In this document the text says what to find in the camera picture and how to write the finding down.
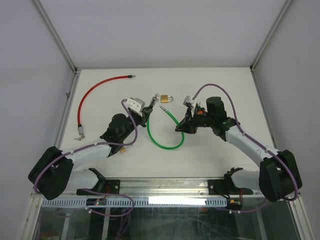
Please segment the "green cable lock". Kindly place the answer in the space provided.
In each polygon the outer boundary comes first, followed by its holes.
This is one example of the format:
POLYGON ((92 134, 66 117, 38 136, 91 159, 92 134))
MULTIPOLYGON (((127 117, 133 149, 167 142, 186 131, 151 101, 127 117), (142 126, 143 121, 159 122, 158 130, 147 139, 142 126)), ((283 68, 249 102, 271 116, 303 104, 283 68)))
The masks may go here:
MULTIPOLYGON (((160 108, 167 114, 167 116, 177 125, 179 122, 178 120, 176 119, 176 117, 170 112, 168 111, 166 108, 164 108, 162 105, 160 106, 160 108)), ((157 147, 161 148, 161 149, 164 149, 164 150, 167 150, 167 151, 173 151, 173 150, 176 150, 180 147, 183 146, 184 142, 185 142, 185 134, 183 132, 181 132, 181 140, 179 142, 178 145, 175 145, 175 146, 165 146, 165 145, 162 145, 160 143, 158 143, 156 141, 156 139, 153 137, 152 135, 152 132, 151 132, 151 128, 150 128, 150 118, 148 119, 148 121, 146 122, 146 129, 147 129, 147 134, 150 138, 150 140, 152 141, 153 144, 155 144, 157 147)))

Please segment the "large brass padlock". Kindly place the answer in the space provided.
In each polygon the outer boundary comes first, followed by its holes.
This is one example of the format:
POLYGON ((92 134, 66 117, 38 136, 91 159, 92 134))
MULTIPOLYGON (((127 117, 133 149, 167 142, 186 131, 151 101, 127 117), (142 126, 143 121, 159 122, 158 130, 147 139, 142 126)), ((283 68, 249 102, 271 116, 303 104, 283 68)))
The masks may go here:
POLYGON ((174 100, 174 98, 171 95, 163 94, 160 96, 161 103, 170 103, 173 100, 174 100))

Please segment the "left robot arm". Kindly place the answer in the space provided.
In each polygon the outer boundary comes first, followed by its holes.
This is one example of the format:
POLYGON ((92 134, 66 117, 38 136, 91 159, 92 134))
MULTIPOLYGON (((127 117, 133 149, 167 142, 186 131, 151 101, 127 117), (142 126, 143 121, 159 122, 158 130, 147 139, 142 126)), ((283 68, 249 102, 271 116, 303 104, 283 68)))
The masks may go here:
POLYGON ((135 111, 130 106, 125 110, 127 114, 115 114, 106 131, 92 143, 69 150, 61 150, 56 146, 47 148, 28 174, 34 191, 47 200, 59 197, 66 190, 86 188, 96 195, 102 193, 105 177, 96 169, 78 168, 95 160, 109 158, 121 148, 136 142, 137 136, 131 142, 125 140, 132 133, 137 134, 139 126, 147 126, 153 107, 149 105, 135 111))

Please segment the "black head key bunch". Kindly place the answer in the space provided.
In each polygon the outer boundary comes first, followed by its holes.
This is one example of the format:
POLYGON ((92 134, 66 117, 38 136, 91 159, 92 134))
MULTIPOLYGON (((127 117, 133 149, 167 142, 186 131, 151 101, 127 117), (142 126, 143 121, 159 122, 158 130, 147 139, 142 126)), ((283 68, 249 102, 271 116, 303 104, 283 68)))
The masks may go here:
POLYGON ((198 103, 197 103, 197 111, 201 111, 201 110, 202 110, 201 103, 198 102, 198 103))

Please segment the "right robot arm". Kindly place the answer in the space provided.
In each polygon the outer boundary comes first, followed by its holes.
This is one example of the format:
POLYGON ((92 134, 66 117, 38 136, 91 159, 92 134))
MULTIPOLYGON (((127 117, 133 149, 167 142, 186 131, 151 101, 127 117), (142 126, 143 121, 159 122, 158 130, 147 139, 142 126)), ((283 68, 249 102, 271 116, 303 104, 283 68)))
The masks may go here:
POLYGON ((254 141, 238 128, 234 118, 227 116, 220 97, 209 97, 206 108, 190 96, 185 98, 183 104, 187 110, 175 131, 195 134, 198 128, 211 128, 216 136, 237 147, 259 168, 258 171, 252 171, 233 167, 224 174, 223 187, 226 192, 234 194, 241 188, 259 191, 270 202, 298 193, 303 183, 292 152, 269 148, 254 141))

